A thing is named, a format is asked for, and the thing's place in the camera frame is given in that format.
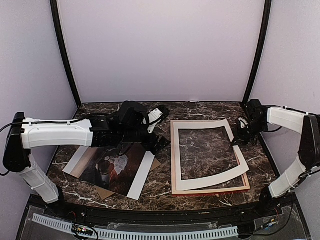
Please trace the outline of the wooden picture frame red edge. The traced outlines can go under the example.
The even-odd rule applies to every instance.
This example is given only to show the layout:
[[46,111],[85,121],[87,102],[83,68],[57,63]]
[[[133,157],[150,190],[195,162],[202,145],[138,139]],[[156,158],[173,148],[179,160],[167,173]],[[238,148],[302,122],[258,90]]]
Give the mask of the wooden picture frame red edge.
[[[224,128],[203,130],[179,130],[181,179],[193,180],[223,173],[238,165]],[[247,172],[227,182],[184,191],[174,196],[213,195],[249,190]]]

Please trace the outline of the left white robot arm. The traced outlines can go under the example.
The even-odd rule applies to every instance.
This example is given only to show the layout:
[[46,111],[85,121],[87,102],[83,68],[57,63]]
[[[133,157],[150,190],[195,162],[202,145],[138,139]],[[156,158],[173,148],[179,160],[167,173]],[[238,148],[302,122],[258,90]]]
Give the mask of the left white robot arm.
[[88,155],[92,164],[89,176],[94,183],[138,200],[155,156],[170,144],[155,134],[156,126],[168,113],[155,108],[144,112],[95,113],[71,120],[39,120],[18,112],[6,127],[8,135],[3,165],[8,173],[16,173],[60,218],[71,213],[61,187],[41,168],[41,157],[53,159],[59,146],[78,146],[80,152],[71,159],[72,168],[82,172]]

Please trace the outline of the printed photo of painting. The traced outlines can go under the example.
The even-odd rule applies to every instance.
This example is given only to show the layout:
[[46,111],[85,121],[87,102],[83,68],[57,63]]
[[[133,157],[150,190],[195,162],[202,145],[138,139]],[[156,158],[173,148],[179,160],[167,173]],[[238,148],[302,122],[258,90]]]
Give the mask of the printed photo of painting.
[[138,200],[154,159],[155,156],[139,144],[126,147],[123,153],[116,148],[81,146],[63,172],[114,195]]

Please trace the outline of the black front table rail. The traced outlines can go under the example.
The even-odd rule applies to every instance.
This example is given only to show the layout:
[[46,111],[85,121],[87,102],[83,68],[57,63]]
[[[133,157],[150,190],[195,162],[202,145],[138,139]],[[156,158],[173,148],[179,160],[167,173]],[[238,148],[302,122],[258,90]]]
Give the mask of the black front table rail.
[[38,207],[51,217],[61,218],[90,226],[107,226],[108,224],[134,225],[183,225],[217,222],[222,225],[252,225],[254,220],[264,217],[280,216],[283,208],[293,207],[295,200],[288,196],[276,201],[266,209],[256,209],[257,203],[211,208],[203,210],[182,211],[138,211],[119,210],[101,207],[65,203],[63,206],[47,206],[41,198],[31,195],[28,206]]

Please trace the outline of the brown backing board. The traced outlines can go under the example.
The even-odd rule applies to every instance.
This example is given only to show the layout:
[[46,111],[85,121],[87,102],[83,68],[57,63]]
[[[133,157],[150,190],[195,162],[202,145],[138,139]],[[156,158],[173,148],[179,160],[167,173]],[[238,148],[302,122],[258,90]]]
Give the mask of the brown backing board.
[[[157,159],[154,159],[152,166],[150,168],[150,172],[152,172],[153,170],[158,168],[160,165],[161,165],[161,163]],[[110,190],[106,190],[106,189],[98,187],[98,186],[95,186],[95,189],[98,192],[98,195],[100,196],[100,198],[102,200],[105,200],[115,194],[114,192],[112,192]]]

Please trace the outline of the left black corner post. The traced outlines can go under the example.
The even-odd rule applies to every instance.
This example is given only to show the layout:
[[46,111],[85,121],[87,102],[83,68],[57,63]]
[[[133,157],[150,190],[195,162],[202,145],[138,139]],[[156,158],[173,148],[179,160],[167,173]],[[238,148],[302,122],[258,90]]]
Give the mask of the left black corner post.
[[67,77],[67,81],[68,81],[74,102],[75,102],[77,108],[79,108],[82,105],[82,101],[80,98],[78,88],[76,86],[76,81],[75,81],[75,78],[73,75],[69,56],[67,53],[67,47],[66,47],[65,40],[64,40],[62,23],[61,23],[60,14],[59,14],[58,1],[57,0],[50,0],[49,2],[50,2],[50,9],[51,9],[51,15],[52,15],[52,20],[53,20],[55,35],[56,35],[63,67],[65,70],[65,74]]

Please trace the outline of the black corner post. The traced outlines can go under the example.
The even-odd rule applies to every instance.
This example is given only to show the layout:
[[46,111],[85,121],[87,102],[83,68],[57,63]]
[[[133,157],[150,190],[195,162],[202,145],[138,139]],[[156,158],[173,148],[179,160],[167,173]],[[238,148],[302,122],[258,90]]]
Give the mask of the black corner post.
[[260,66],[260,62],[261,62],[261,58],[262,58],[262,54],[265,46],[269,20],[271,15],[271,8],[272,8],[272,0],[265,0],[257,47],[256,47],[250,75],[248,78],[248,82],[246,85],[246,89],[244,92],[244,96],[242,98],[242,104],[246,104],[249,102],[250,96],[254,88],[255,80],[258,74],[258,70],[259,70],[259,66]]
[[67,77],[67,81],[68,81],[74,102],[75,102],[77,108],[79,108],[82,105],[82,101],[80,98],[78,88],[76,86],[76,81],[75,81],[75,78],[73,75],[69,56],[67,53],[67,47],[66,47],[65,40],[64,40],[62,23],[61,23],[60,14],[59,14],[58,1],[57,0],[50,0],[49,2],[50,2],[50,9],[51,9],[51,15],[52,15],[52,20],[53,20],[55,35],[56,35],[63,67],[65,70],[65,74]]

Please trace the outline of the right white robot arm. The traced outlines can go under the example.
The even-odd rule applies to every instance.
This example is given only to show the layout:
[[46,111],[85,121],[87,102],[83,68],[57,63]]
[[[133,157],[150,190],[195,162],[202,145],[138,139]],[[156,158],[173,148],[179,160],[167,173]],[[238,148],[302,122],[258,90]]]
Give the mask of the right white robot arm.
[[245,116],[237,119],[234,145],[254,144],[258,137],[274,158],[281,174],[266,187],[255,213],[266,217],[275,208],[272,199],[291,191],[309,194],[320,189],[320,104],[310,99],[294,105],[263,104],[251,99],[241,104]]

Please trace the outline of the right black corner post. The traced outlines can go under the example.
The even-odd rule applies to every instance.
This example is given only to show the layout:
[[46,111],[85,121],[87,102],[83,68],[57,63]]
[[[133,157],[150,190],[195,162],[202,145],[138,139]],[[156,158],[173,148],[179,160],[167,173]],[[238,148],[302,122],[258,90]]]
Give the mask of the right black corner post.
[[246,104],[249,102],[250,96],[254,88],[255,80],[258,74],[258,70],[259,70],[259,66],[260,66],[260,62],[261,62],[261,58],[262,58],[262,54],[265,46],[269,20],[271,15],[271,8],[272,8],[272,0],[265,0],[257,47],[256,47],[250,75],[248,78],[248,82],[246,85],[246,89],[244,92],[244,96],[242,98],[242,104]]

